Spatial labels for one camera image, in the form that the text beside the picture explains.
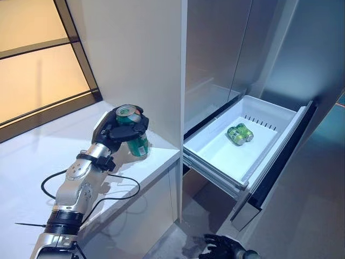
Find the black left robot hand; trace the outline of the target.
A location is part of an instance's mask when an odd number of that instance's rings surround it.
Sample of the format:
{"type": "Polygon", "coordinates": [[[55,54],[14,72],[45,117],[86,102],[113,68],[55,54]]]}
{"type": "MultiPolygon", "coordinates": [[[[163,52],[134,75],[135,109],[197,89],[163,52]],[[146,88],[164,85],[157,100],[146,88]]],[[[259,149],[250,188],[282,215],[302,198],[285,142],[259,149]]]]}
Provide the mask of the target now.
{"type": "Polygon", "coordinates": [[[102,144],[111,153],[117,152],[123,142],[132,141],[146,133],[149,119],[143,108],[125,104],[105,113],[96,125],[92,144],[102,144]]]}

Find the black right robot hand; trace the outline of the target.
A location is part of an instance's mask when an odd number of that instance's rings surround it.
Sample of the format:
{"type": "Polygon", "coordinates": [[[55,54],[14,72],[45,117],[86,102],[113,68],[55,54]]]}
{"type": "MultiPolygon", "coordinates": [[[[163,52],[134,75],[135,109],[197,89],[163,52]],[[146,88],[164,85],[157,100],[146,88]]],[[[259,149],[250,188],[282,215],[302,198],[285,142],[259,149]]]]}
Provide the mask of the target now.
{"type": "Polygon", "coordinates": [[[208,252],[198,258],[242,258],[246,250],[238,242],[226,236],[204,234],[208,252]]]}

